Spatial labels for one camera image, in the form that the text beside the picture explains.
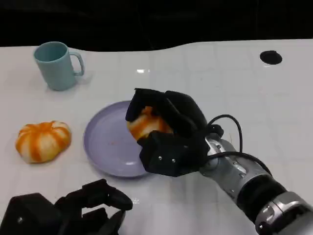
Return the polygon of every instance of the plate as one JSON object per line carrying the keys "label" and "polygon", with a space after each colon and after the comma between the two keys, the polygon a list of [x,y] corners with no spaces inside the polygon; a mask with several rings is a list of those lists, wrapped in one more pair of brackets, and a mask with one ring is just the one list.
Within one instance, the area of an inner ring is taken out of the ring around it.
{"label": "plate", "polygon": [[125,121],[130,101],[105,107],[88,123],[84,149],[99,170],[118,177],[147,174],[140,158],[141,146],[131,136]]}

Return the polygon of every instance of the light blue mug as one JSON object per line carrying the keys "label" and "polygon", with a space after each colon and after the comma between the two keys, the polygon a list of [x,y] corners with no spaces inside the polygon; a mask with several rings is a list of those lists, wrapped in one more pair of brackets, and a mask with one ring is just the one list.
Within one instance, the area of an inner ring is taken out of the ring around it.
{"label": "light blue mug", "polygon": [[[78,58],[81,71],[74,71],[70,55]],[[44,43],[35,50],[34,58],[44,80],[53,90],[64,91],[71,88],[76,84],[75,76],[85,73],[82,56],[77,52],[69,52],[64,43]]]}

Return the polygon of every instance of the orange and white pumpkin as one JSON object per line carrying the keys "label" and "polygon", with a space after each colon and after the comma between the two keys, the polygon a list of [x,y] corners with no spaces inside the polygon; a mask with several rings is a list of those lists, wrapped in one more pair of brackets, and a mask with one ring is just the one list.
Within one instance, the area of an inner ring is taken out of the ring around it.
{"label": "orange and white pumpkin", "polygon": [[64,122],[27,124],[19,133],[15,147],[28,163],[53,160],[71,142],[71,131]]}
{"label": "orange and white pumpkin", "polygon": [[127,122],[127,127],[135,140],[146,138],[152,131],[172,133],[173,130],[161,118],[152,114],[152,107],[146,106],[139,117],[133,122]]}

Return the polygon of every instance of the white table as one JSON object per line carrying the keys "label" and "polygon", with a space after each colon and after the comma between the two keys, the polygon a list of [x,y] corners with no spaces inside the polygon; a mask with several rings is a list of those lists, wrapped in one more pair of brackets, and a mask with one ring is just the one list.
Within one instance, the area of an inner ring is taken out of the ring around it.
{"label": "white table", "polygon": [[[282,55],[281,64],[269,66],[259,59],[260,52],[272,49]],[[225,193],[199,173],[121,180],[88,163],[82,144],[88,121],[106,105],[131,99],[135,87],[190,94],[207,119],[234,115],[243,128],[244,151],[313,203],[312,40],[195,43],[151,52],[80,51],[86,77],[65,92],[47,88],[33,50],[0,48],[0,218],[14,195],[40,192],[55,202],[105,177],[134,202],[121,235],[255,234]],[[24,163],[14,145],[20,128],[54,119],[71,127],[69,149],[48,164]],[[219,123],[237,147],[235,125]]]}

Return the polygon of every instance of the mug handle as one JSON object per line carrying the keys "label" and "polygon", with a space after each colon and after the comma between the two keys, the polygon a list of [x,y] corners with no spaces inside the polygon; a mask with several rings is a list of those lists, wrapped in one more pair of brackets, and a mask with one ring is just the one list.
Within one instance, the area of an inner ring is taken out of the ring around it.
{"label": "mug handle", "polygon": [[74,51],[70,51],[70,52],[69,52],[69,55],[74,55],[74,56],[77,57],[77,59],[78,59],[78,61],[79,61],[79,63],[80,63],[80,67],[81,67],[81,69],[82,69],[82,70],[79,71],[79,72],[75,72],[75,71],[74,71],[74,75],[75,75],[75,76],[83,76],[84,73],[85,73],[85,65],[84,65],[84,61],[83,61],[82,56],[81,56],[79,53],[74,52]]}

